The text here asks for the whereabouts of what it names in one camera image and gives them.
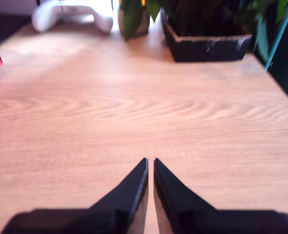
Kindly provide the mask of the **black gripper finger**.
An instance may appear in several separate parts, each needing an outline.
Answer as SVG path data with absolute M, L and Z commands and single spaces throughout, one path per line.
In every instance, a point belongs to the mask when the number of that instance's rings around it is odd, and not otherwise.
M 143 158 L 91 208 L 90 234 L 143 234 L 148 202 L 148 159 Z
M 158 158 L 154 160 L 154 188 L 174 234 L 198 234 L 196 215 L 217 210 L 185 186 Z

